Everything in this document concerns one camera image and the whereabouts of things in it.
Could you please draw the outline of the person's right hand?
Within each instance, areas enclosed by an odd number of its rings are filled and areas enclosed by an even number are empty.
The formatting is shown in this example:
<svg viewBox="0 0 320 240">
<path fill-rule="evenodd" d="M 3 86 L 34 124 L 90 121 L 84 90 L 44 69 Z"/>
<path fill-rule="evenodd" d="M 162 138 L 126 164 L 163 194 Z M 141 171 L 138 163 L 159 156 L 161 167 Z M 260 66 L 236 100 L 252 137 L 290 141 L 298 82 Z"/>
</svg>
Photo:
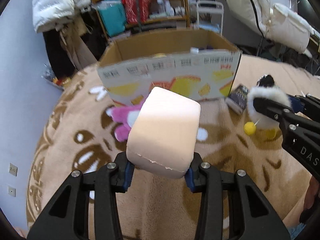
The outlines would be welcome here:
<svg viewBox="0 0 320 240">
<path fill-rule="evenodd" d="M 306 191 L 303 210 L 310 209 L 313 206 L 316 197 L 319 197 L 319 182 L 312 176 Z"/>
</svg>

